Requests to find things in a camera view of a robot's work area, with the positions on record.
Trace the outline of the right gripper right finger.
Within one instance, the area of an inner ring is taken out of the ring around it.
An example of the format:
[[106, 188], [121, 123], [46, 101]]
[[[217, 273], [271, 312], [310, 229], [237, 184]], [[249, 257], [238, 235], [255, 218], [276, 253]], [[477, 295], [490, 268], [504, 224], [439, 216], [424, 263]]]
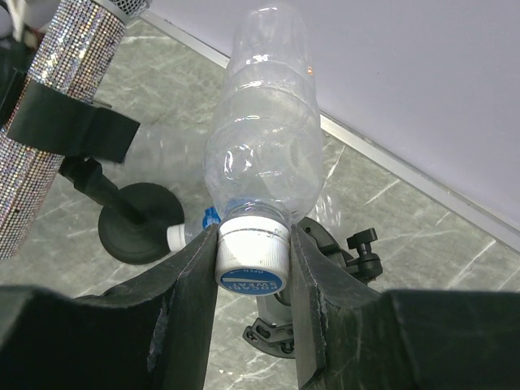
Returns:
[[318, 256], [311, 251], [304, 231], [292, 226], [291, 275], [295, 265], [301, 271], [297, 285], [303, 288], [305, 302], [312, 305], [298, 327], [297, 382], [300, 389], [325, 389], [323, 377], [340, 364], [340, 359], [330, 357], [330, 353], [337, 350], [345, 355], [347, 341], [355, 335], [343, 324], [348, 312], [378, 300], [380, 293], [350, 275], [342, 275], [335, 266], [319, 265]]

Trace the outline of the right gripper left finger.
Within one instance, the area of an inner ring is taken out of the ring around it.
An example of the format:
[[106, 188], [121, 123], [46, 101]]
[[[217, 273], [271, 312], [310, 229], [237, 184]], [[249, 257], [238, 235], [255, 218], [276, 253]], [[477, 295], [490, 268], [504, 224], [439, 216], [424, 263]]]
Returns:
[[78, 298], [93, 389], [201, 389], [218, 285], [218, 228], [101, 295]]

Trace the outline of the white blue Pocari cap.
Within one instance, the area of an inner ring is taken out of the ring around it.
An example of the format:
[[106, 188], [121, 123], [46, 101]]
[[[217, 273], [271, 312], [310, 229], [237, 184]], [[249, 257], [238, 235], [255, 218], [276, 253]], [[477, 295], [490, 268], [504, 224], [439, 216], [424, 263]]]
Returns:
[[220, 287], [242, 295], [283, 291], [289, 276], [289, 230], [274, 219], [241, 216], [219, 227], [214, 277]]

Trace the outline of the blue label water bottle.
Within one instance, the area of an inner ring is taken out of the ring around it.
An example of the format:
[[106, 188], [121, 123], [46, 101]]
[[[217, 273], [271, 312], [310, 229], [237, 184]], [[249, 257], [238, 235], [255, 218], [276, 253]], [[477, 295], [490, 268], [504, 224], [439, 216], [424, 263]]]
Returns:
[[167, 229], [167, 243], [171, 252], [179, 252], [192, 239], [212, 224], [220, 224], [221, 219], [217, 210], [211, 206], [194, 220], [170, 226]]

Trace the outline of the clear Pocari bottle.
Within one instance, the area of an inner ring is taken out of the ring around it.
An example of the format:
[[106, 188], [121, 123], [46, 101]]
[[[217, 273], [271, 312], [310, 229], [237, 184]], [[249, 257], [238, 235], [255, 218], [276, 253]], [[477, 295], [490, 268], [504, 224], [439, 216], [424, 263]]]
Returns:
[[259, 212], [292, 225], [317, 201], [323, 134], [306, 25], [293, 6], [262, 6], [238, 25], [203, 171], [223, 219]]

